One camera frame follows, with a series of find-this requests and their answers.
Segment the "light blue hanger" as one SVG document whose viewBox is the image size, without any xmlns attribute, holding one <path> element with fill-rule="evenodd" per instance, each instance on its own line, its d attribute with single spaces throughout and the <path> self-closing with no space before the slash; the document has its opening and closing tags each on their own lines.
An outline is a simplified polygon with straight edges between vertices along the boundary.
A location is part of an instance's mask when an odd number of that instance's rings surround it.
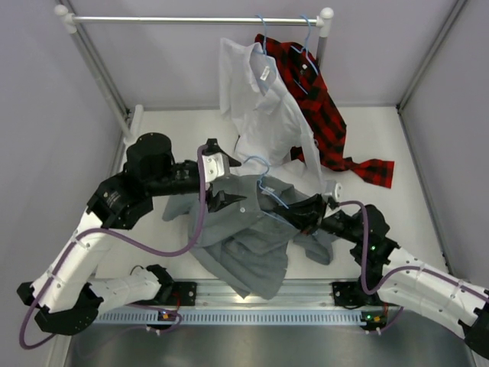
<svg viewBox="0 0 489 367">
<path fill-rule="evenodd" d="M 299 164 L 292 162 L 285 164 L 285 167 L 280 166 L 272 168 L 267 160 L 258 155 L 248 156 L 243 161 L 243 164 L 246 164 L 250 160 L 259 161 L 265 167 L 264 171 L 259 175 L 259 178 L 257 179 L 257 187 L 260 189 L 261 193 L 263 195 L 271 197 L 278 206 L 283 207 L 285 210 L 288 210 L 290 208 L 290 204 L 286 203 L 284 199 L 281 198 L 280 194 L 275 193 L 274 188 L 269 187 L 267 184 L 264 183 L 264 178 L 269 174 L 269 172 L 271 172 L 271 178 L 276 178 L 278 180 L 280 178 L 286 178 L 285 183 L 294 184 L 294 189 L 298 190 L 299 193 L 305 195 L 306 199 L 308 199 L 310 196 L 316 195 L 316 189 L 319 187 L 318 183 L 313 179 L 313 176 L 311 175 L 311 173 L 308 172 L 305 166 L 299 169 Z M 274 209 L 263 209 L 262 212 L 264 215 L 278 222 L 281 222 L 286 226 L 298 229 L 302 234 L 309 235 L 316 231 L 316 227 L 314 225 L 297 226 L 295 222 L 289 221 L 283 215 L 277 213 Z"/>
</svg>

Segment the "grey shirt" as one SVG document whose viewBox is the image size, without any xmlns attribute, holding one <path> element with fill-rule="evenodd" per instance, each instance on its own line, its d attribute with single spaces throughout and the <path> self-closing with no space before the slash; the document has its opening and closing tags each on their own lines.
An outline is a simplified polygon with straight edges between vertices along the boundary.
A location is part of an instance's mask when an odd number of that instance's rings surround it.
<svg viewBox="0 0 489 367">
<path fill-rule="evenodd" d="M 224 190 L 247 199 L 206 214 L 202 232 L 190 252 L 207 271 L 240 296 L 256 294 L 270 300 L 287 273 L 289 242 L 302 247 L 309 260 L 329 265 L 336 238 L 322 230 L 304 235 L 264 215 L 263 209 L 271 210 L 278 205 L 261 193 L 258 178 L 257 175 L 232 176 L 212 185 L 213 193 Z M 306 198 L 292 184 L 276 178 L 265 177 L 264 183 L 288 204 Z"/>
</svg>

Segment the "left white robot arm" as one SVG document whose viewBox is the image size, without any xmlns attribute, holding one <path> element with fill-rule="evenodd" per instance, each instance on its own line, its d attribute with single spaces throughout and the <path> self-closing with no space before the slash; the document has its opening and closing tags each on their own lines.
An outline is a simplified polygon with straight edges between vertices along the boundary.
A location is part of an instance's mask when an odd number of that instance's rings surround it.
<svg viewBox="0 0 489 367">
<path fill-rule="evenodd" d="M 222 191 L 212 193 L 215 182 L 229 177 L 231 168 L 241 166 L 214 138 L 198 148 L 194 161 L 176 162 L 170 138 L 156 132 L 141 135 L 125 154 L 121 172 L 100 183 L 79 225 L 49 268 L 35 281 L 19 285 L 17 294 L 28 306 L 19 335 L 24 349 L 30 349 L 24 340 L 29 320 L 50 337 L 74 336 L 110 310 L 169 302 L 173 279 L 159 265 L 147 266 L 125 278 L 91 279 L 112 247 L 109 239 L 159 257 L 178 257 L 198 242 L 207 213 L 241 199 Z M 176 251 L 156 250 L 125 235 L 153 210 L 155 197 L 190 193 L 197 195 L 199 212 L 186 246 Z"/>
</svg>

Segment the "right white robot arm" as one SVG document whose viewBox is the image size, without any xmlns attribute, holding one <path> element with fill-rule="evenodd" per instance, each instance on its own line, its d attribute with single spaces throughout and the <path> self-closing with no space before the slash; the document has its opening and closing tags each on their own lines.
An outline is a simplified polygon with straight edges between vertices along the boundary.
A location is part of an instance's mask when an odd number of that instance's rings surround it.
<svg viewBox="0 0 489 367">
<path fill-rule="evenodd" d="M 389 239 L 384 215 L 374 205 L 345 203 L 316 194 L 274 212 L 304 234 L 321 229 L 354 244 L 350 254 L 361 273 L 355 285 L 358 299 L 377 299 L 428 318 L 461 338 L 483 358 L 488 357 L 488 290 L 439 271 Z"/>
</svg>

